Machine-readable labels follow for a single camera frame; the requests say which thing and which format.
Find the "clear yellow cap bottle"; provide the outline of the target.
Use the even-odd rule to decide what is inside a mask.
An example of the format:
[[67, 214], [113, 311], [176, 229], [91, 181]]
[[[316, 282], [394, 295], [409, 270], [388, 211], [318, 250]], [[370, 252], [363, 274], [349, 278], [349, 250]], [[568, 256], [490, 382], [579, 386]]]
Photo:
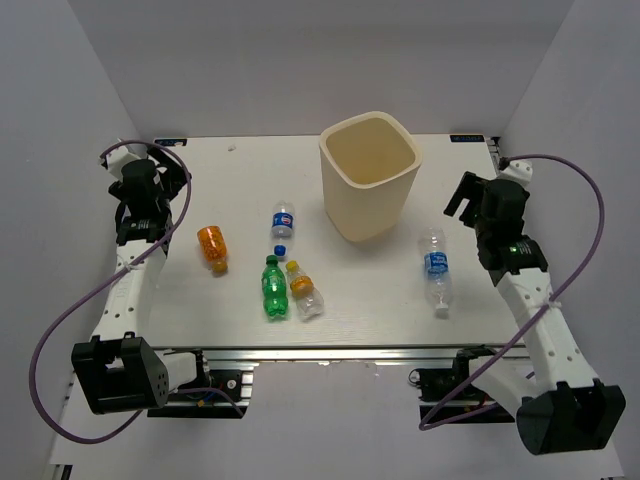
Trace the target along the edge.
[[287, 282], [296, 307], [304, 320], [324, 313], [324, 299], [312, 279], [301, 269], [295, 260], [285, 265]]

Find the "orange plastic bottle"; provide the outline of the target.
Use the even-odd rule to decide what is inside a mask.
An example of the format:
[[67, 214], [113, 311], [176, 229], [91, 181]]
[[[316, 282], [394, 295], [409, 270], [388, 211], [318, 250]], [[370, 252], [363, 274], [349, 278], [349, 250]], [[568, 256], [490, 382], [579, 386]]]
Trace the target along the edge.
[[197, 232], [197, 238], [203, 257], [215, 274], [224, 274], [228, 270], [227, 246], [219, 226], [207, 226]]

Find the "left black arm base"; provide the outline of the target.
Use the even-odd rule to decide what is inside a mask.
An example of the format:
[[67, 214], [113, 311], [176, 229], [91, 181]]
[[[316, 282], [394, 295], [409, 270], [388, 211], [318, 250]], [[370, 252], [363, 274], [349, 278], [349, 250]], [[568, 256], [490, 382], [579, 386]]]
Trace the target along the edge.
[[169, 394], [167, 403], [147, 412], [148, 418], [240, 419], [252, 394], [256, 363], [223, 359], [213, 351], [191, 350], [197, 377]]

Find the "clear water bottle white cap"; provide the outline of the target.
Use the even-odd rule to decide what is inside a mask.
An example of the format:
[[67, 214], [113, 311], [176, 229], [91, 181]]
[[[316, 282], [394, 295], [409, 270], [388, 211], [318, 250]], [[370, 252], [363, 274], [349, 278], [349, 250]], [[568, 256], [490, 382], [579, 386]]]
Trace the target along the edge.
[[448, 318], [453, 284], [444, 232], [439, 228], [430, 228], [422, 235], [418, 245], [423, 260], [427, 295], [435, 315], [440, 319]]

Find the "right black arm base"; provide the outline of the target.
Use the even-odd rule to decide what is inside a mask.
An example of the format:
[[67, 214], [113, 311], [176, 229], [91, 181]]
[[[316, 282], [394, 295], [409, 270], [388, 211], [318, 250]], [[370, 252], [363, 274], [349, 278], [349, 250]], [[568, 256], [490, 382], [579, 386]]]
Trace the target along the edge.
[[[490, 357], [495, 349], [485, 345], [472, 346], [459, 350], [447, 368], [416, 368], [408, 374], [408, 382], [419, 390], [420, 416], [426, 416], [434, 406], [451, 390], [465, 380], [469, 374], [469, 362]], [[465, 416], [454, 424], [507, 424], [513, 423], [513, 417], [497, 405], [484, 391], [469, 385], [458, 393], [446, 406], [439, 410], [429, 424], [446, 420], [449, 417]]]

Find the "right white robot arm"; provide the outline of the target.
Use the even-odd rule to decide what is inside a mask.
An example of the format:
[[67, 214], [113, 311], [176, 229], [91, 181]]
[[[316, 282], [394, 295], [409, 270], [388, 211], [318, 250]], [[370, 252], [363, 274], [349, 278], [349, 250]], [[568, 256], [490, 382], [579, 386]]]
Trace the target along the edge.
[[533, 455], [601, 450], [626, 400], [619, 386], [600, 380], [552, 297], [546, 258], [523, 232], [528, 198], [515, 181], [467, 172], [445, 209], [474, 230], [479, 261], [514, 317], [534, 373], [525, 378], [499, 353], [471, 355], [451, 374], [452, 388], [466, 399], [487, 393]]

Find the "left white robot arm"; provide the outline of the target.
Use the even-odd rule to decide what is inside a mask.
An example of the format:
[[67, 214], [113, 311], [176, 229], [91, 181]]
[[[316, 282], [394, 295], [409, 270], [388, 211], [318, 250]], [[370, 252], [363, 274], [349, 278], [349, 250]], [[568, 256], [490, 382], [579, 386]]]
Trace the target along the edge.
[[124, 147], [104, 157], [115, 177], [116, 280], [89, 341], [74, 345], [71, 361], [95, 414], [158, 409], [182, 391], [199, 399], [211, 387], [199, 350], [157, 351], [142, 336], [174, 225], [170, 203], [188, 183], [179, 162], [158, 146], [140, 158]]

